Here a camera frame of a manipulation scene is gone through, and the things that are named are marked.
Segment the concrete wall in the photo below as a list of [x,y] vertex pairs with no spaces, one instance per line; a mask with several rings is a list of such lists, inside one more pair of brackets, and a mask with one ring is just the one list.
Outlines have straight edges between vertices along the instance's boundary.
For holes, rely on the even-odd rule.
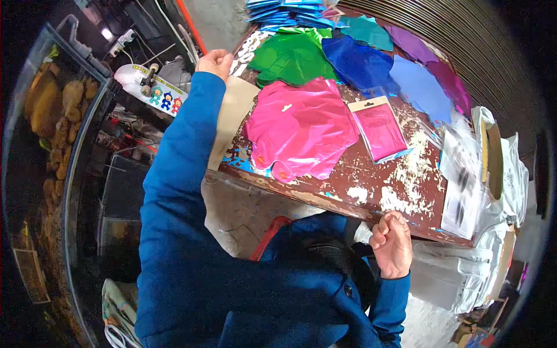
[[245,0],[183,1],[207,50],[232,51],[250,26]]

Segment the person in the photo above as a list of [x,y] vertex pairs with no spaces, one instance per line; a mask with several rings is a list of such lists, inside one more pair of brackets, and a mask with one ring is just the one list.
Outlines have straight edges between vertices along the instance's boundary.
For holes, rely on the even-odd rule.
[[284,225],[259,261],[231,257],[205,228],[201,182],[232,60],[225,50],[199,60],[143,184],[141,344],[400,346],[412,245],[399,212],[373,226],[370,257],[343,245],[350,219],[330,212]]

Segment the table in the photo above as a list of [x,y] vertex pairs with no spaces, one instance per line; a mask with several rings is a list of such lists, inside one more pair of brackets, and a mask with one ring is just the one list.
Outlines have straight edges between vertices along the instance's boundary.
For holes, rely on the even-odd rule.
[[[355,11],[343,11],[350,16],[360,15]],[[392,25],[379,19],[377,23]],[[238,48],[253,30],[255,27],[246,33]],[[394,52],[384,53],[406,57],[397,46]],[[240,78],[255,85],[257,74],[246,69]],[[345,103],[365,100],[358,90],[343,85],[338,87]],[[409,147],[415,147],[407,156],[374,165],[360,138],[345,151],[328,179],[319,180],[307,175],[284,184],[272,178],[270,171],[255,169],[250,164],[251,142],[243,131],[251,116],[250,111],[227,152],[229,158],[218,170],[261,189],[370,223],[380,219],[381,211],[399,210],[409,221],[412,236],[472,247],[472,241],[445,234],[439,229],[447,182],[437,169],[440,151],[428,142],[415,121],[416,118],[427,121],[427,115],[416,111],[400,97],[391,97],[389,101]]]

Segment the pink balloon package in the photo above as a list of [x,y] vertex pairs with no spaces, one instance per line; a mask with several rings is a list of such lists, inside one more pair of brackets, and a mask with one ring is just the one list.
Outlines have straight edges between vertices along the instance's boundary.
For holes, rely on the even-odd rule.
[[409,154],[389,100],[385,96],[348,104],[374,164]]

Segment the fish tank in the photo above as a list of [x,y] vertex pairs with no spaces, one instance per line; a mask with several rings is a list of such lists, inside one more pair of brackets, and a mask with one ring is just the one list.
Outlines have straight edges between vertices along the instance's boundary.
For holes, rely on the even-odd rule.
[[77,24],[70,15],[57,28],[43,27],[3,115],[2,233],[32,303],[63,319],[52,320],[65,323],[58,338],[71,332],[78,342],[66,343],[98,346],[100,314],[81,295],[86,229],[77,216],[87,160],[121,86],[76,39]]

